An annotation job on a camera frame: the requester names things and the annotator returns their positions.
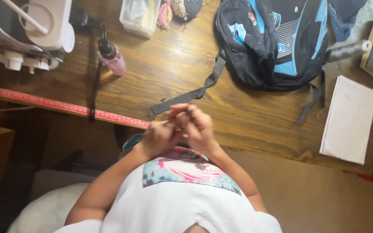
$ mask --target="thread spool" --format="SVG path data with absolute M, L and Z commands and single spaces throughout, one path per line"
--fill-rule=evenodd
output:
M 361 40 L 352 44 L 340 46 L 326 51 L 325 63 L 340 61 L 346 58 L 360 56 L 370 51 L 372 43 L 369 40 Z

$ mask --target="white box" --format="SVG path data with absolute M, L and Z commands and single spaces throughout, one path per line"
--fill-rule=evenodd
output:
M 160 2 L 161 0 L 123 0 L 119 20 L 125 30 L 152 38 L 158 20 Z

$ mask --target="black backpack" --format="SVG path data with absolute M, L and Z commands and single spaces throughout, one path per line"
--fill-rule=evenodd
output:
M 215 24 L 224 45 L 213 73 L 204 87 L 152 106 L 153 114 L 202 97 L 228 62 L 237 78 L 258 90 L 289 92 L 310 85 L 313 100 L 304 107 L 299 125 L 322 95 L 310 84 L 320 73 L 324 95 L 326 20 L 326 0 L 221 0 Z

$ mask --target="backpack logo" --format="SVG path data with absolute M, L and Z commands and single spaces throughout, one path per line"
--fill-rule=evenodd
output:
M 245 38 L 245 29 L 242 24 L 228 25 L 231 30 L 232 38 L 238 43 L 242 44 Z
M 281 22 L 281 14 L 277 14 L 276 12 L 273 12 L 273 18 L 274 18 L 274 25 L 276 26 L 276 30 L 280 26 Z

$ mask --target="backpack strap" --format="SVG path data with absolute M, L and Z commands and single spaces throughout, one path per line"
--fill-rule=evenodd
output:
M 325 108 L 325 98 L 324 98 L 324 87 L 325 87 L 325 82 L 324 82 L 324 79 L 325 79 L 325 76 L 324 76 L 324 71 L 322 71 L 322 91 L 320 91 L 318 89 L 318 87 L 316 87 L 315 85 L 313 85 L 312 83 L 309 82 L 309 86 L 312 87 L 312 92 L 313 92 L 313 100 L 310 101 L 308 104 L 305 105 L 305 107 L 303 108 L 303 111 L 302 111 L 302 114 L 299 118 L 299 121 L 297 122 L 296 125 L 300 125 L 306 118 L 307 114 L 308 114 L 308 111 L 313 108 L 313 106 L 316 104 L 316 102 L 319 100 L 319 98 L 321 96 L 323 96 L 322 98 L 322 108 Z
M 220 50 L 216 57 L 217 61 L 215 62 L 214 71 L 205 79 L 205 85 L 204 87 L 200 87 L 196 90 L 190 91 L 188 93 L 182 94 L 180 96 L 177 96 L 173 99 L 170 99 L 168 101 L 165 101 L 160 104 L 155 104 L 151 107 L 152 112 L 154 115 L 168 111 L 169 106 L 174 104 L 180 104 L 180 103 L 186 103 L 188 101 L 191 101 L 193 99 L 201 98 L 205 94 L 205 90 L 210 87 L 212 84 L 214 84 L 218 78 L 221 75 L 221 72 L 224 69 L 225 66 L 225 51 L 224 49 Z

